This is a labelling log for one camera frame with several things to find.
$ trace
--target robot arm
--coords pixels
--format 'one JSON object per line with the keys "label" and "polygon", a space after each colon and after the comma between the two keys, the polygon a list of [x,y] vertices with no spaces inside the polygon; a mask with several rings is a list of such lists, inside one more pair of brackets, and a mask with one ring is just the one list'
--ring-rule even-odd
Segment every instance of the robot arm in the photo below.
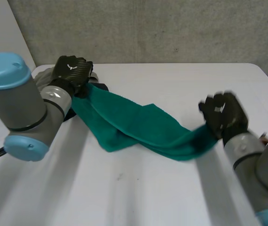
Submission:
{"label": "robot arm", "polygon": [[206,124],[224,149],[263,225],[268,226],[268,145],[248,130],[248,119],[232,93],[207,97],[199,104]]}
{"label": "robot arm", "polygon": [[50,84],[39,93],[23,59],[0,53],[0,119],[10,130],[4,150],[24,161],[43,159],[91,71],[91,62],[62,56]]}

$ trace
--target gray wall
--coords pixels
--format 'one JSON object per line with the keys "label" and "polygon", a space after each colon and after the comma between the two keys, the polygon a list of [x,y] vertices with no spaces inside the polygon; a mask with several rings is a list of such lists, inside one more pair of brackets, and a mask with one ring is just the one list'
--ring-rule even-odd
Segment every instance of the gray wall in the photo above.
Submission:
{"label": "gray wall", "polygon": [[268,0],[8,0],[37,65],[254,63],[268,75]]}

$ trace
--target teal towel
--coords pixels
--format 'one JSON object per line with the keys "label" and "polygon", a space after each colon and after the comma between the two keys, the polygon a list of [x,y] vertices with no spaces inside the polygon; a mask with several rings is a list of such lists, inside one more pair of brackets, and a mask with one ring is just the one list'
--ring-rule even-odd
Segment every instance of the teal towel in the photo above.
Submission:
{"label": "teal towel", "polygon": [[200,156],[216,143],[205,125],[190,131],[154,104],[141,106],[91,84],[87,87],[88,97],[74,97],[72,108],[107,152],[139,143],[182,161]]}

